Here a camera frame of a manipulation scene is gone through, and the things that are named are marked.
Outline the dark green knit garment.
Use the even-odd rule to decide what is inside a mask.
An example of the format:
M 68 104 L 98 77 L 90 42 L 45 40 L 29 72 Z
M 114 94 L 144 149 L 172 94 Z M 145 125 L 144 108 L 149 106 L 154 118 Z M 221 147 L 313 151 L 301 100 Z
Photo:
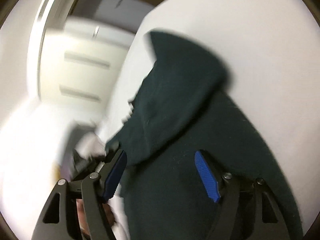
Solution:
M 298 207 L 271 150 L 222 90 L 223 63 L 174 34 L 149 33 L 156 61 L 132 100 L 133 111 L 112 138 L 127 153 L 121 196 L 132 239 L 210 239 L 221 207 L 208 196 L 195 153 L 242 182 L 234 239 L 254 230 L 253 181 L 277 200 L 291 239 L 303 237 Z

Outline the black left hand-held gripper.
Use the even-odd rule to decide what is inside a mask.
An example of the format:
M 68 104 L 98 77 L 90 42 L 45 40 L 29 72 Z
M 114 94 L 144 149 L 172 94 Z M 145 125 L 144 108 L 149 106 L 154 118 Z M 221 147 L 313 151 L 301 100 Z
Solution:
M 81 180 L 88 174 L 95 172 L 101 163 L 110 163 L 120 149 L 118 141 L 109 147 L 99 141 L 80 141 L 72 151 L 70 167 L 71 181 Z

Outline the white bed sheet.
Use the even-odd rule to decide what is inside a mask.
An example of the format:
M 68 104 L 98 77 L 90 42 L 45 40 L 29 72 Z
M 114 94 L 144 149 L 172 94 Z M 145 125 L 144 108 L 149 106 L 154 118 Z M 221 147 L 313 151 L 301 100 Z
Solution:
M 271 150 L 304 237 L 319 213 L 319 0 L 164 1 L 144 18 L 126 57 L 107 111 L 108 146 L 156 61 L 151 31 L 185 38 L 223 63 L 222 90 Z

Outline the grey door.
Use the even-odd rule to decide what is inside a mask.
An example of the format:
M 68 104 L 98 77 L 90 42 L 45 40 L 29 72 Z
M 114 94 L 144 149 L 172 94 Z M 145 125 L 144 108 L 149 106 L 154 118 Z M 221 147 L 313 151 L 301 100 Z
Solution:
M 91 37 L 106 36 L 111 30 L 135 34 L 153 9 L 142 0 L 78 0 L 64 30 Z

